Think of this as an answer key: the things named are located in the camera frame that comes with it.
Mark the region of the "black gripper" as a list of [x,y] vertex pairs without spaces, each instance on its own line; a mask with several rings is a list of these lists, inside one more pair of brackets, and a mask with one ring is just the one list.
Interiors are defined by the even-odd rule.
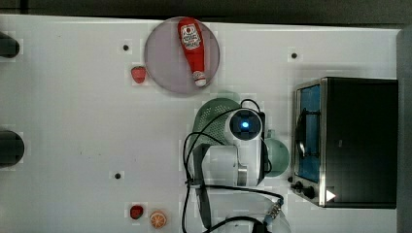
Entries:
[[265,139],[265,129],[266,129],[266,114],[264,112],[257,113],[261,121],[261,139]]

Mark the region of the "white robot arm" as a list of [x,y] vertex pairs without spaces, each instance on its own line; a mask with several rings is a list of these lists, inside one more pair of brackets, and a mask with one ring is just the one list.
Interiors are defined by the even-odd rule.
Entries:
[[271,172],[259,113],[239,108],[195,124],[185,149],[204,233],[292,233],[283,196],[258,187]]

